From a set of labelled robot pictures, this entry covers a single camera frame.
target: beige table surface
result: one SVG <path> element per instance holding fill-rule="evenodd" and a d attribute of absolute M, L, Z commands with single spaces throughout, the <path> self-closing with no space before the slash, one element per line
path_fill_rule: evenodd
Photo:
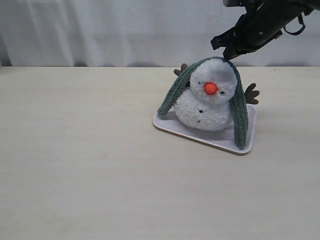
<path fill-rule="evenodd" d="M 0 68 L 0 240 L 319 240 L 320 67 L 240 67 L 252 152 L 157 130 L 173 68 Z"/>

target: white curtain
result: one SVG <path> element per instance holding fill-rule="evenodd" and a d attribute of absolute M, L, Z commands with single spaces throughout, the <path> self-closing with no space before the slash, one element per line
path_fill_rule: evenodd
<path fill-rule="evenodd" d="M 0 0 L 0 59 L 13 66 L 176 67 L 209 56 L 210 40 L 245 12 L 222 0 Z M 238 66 L 319 66 L 320 12 Z M 297 20 L 289 24 L 294 32 Z"/>

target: knitted hat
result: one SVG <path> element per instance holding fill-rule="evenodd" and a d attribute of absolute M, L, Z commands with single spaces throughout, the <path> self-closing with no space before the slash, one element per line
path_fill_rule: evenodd
<path fill-rule="evenodd" d="M 161 104 L 157 112 L 160 115 L 166 115 L 168 111 L 176 103 L 180 95 L 186 89 L 186 85 L 190 81 L 192 73 L 201 64 L 211 59 L 220 59 L 225 63 L 228 63 L 232 67 L 234 74 L 236 75 L 237 86 L 235 88 L 234 96 L 229 100 L 229 107 L 232 113 L 232 119 L 234 124 L 234 143 L 239 149 L 244 149 L 247 142 L 247 133 L 249 125 L 246 97 L 243 90 L 239 71 L 232 62 L 225 60 L 222 57 L 215 56 L 205 58 L 184 69 L 177 77 L 177 79 L 174 81 L 172 87 L 168 91 L 163 103 Z"/>

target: plastic tray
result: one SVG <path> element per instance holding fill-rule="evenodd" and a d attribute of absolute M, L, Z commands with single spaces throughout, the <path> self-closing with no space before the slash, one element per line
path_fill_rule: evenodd
<path fill-rule="evenodd" d="M 247 104 L 249 126 L 247 133 L 247 144 L 244 149 L 239 149 L 234 142 L 233 123 L 222 131 L 212 132 L 191 128 L 179 121 L 176 113 L 171 109 L 167 115 L 161 116 L 156 113 L 153 117 L 153 125 L 167 133 L 186 138 L 210 147 L 218 148 L 236 155 L 248 154 L 253 148 L 257 111 Z"/>

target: stuffed toy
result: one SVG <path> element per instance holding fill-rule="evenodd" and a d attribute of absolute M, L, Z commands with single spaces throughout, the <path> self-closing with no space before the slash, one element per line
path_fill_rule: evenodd
<path fill-rule="evenodd" d="M 173 107 L 186 126 L 222 131 L 233 123 L 234 143 L 244 149 L 249 125 L 247 104 L 258 104 L 260 92 L 252 83 L 244 92 L 239 71 L 222 57 L 209 57 L 175 69 L 177 79 L 158 109 L 166 115 Z"/>

